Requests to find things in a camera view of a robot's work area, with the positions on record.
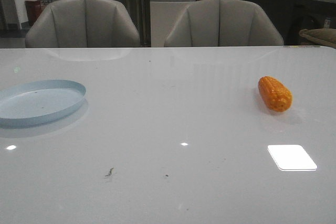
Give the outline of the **orange corn cob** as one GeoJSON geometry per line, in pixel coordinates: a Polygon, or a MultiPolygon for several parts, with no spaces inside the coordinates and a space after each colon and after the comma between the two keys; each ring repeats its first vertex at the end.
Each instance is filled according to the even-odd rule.
{"type": "Polygon", "coordinates": [[[258,90],[268,109],[285,112],[291,107],[293,100],[291,91],[276,78],[270,76],[260,78],[258,90]]]}

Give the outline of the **light blue round plate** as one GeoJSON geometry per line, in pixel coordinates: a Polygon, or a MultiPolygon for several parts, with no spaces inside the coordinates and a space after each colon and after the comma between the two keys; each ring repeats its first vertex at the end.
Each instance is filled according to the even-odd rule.
{"type": "Polygon", "coordinates": [[[30,127],[53,122],[76,112],[86,87],[71,80],[42,80],[1,91],[1,126],[30,127]]]}

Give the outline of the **small debris scrap on table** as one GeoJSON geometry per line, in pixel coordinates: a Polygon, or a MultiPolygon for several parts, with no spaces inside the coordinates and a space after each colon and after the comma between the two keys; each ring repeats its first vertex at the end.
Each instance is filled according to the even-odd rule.
{"type": "Polygon", "coordinates": [[[114,167],[110,168],[109,172],[105,175],[105,177],[110,177],[113,175],[114,167]]]}

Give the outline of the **right beige upholstered chair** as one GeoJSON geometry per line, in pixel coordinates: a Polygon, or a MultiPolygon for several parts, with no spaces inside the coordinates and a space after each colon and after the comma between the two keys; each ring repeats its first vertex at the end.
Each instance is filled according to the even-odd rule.
{"type": "Polygon", "coordinates": [[[266,12],[253,2],[201,0],[188,4],[167,35],[165,47],[282,46],[266,12]]]}

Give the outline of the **beige upholstered chair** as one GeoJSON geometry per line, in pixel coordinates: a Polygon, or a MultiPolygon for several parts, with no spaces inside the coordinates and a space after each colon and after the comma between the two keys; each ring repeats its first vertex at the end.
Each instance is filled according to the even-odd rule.
{"type": "Polygon", "coordinates": [[[266,12],[253,2],[201,0],[188,4],[167,35],[165,47],[282,46],[266,12]]]}
{"type": "Polygon", "coordinates": [[[25,37],[27,48],[139,47],[125,6],[114,0],[59,0],[47,5],[25,37]]]}

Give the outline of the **left beige upholstered chair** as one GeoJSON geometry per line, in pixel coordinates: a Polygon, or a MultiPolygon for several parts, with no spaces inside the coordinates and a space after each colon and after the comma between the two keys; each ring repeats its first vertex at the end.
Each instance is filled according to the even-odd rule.
{"type": "Polygon", "coordinates": [[[27,48],[139,47],[125,6],[114,0],[59,0],[47,5],[25,37],[27,48]]]}

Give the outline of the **red bin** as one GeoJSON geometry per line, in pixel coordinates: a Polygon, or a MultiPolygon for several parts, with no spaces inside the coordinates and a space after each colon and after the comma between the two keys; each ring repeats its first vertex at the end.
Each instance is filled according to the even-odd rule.
{"type": "Polygon", "coordinates": [[[26,0],[25,7],[28,23],[30,26],[32,26],[42,12],[41,3],[39,0],[26,0]]]}

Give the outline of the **tan cushion at right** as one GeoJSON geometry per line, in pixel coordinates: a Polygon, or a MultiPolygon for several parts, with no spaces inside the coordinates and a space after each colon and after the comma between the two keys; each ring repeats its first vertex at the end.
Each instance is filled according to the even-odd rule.
{"type": "Polygon", "coordinates": [[[335,48],[335,28],[302,29],[299,36],[314,45],[335,48]]]}

